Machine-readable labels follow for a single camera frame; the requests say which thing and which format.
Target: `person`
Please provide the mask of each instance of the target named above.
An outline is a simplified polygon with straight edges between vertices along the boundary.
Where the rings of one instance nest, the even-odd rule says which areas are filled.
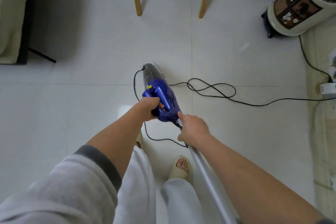
[[[44,179],[6,199],[0,206],[0,222],[156,223],[154,178],[139,133],[142,123],[154,118],[151,111],[158,105],[164,108],[158,98],[142,98]],[[214,138],[201,118],[180,112],[178,116],[183,123],[178,140],[203,154],[242,223],[334,223]],[[190,162],[179,157],[161,189],[171,224],[204,223],[200,202],[187,181],[191,171]]]

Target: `person's left arm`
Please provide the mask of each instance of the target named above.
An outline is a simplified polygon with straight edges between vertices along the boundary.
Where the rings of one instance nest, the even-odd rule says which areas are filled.
[[[6,199],[0,205],[0,223],[113,223],[117,192],[137,136],[158,103],[158,98],[143,98],[44,179]]]

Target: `person's left hand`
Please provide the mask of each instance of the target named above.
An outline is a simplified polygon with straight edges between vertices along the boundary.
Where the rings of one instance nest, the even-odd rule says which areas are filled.
[[[139,105],[144,121],[156,119],[156,117],[152,114],[152,110],[157,106],[161,107],[162,109],[164,108],[164,105],[160,103],[159,98],[143,97],[136,105]]]

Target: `white tile floor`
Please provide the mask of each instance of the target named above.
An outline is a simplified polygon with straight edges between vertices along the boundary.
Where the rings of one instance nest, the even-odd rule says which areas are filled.
[[[156,61],[169,83],[199,77],[237,85],[238,100],[265,103],[305,97],[298,39],[267,39],[260,14],[271,0],[37,0],[31,47],[57,60],[31,56],[26,66],[0,67],[0,200],[46,175],[95,133],[136,103],[134,73]],[[137,78],[138,94],[143,90]],[[211,132],[314,204],[306,103],[248,107],[174,91],[184,113],[201,116]],[[172,124],[148,123],[154,138],[176,138]],[[159,184],[187,150],[171,142],[145,147]],[[211,199],[195,172],[195,189],[208,223]],[[157,222],[167,223],[157,194]]]

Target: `hand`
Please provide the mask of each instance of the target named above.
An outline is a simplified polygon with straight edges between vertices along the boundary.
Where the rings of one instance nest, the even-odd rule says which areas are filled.
[[[182,132],[177,138],[179,141],[199,148],[201,142],[211,136],[208,125],[203,119],[195,115],[184,115],[181,112],[178,112],[177,115],[183,126]]]
[[[164,105],[160,103],[159,98],[143,97],[134,107],[139,107],[139,112],[143,116],[143,120],[149,121],[156,119],[156,117],[152,114],[152,110],[157,106],[161,107],[162,109],[164,108]]]

